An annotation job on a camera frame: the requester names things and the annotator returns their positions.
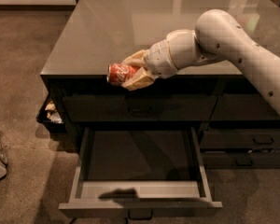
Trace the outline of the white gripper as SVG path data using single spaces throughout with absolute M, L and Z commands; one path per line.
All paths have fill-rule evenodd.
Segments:
M 158 77 L 166 79 L 175 76 L 178 72 L 170 57 L 166 39 L 155 43 L 149 50 L 138 50 L 125 58 L 122 64 L 141 67 L 132 78 L 122 84 L 122 87 L 128 91 L 146 88 Z

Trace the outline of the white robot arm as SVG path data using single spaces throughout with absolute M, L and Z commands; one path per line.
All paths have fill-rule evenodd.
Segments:
M 122 61 L 138 68 L 122 87 L 135 91 L 190 66 L 232 63 L 280 116 L 280 58 L 253 41 L 227 12 L 202 14 L 193 30 L 175 30 Z

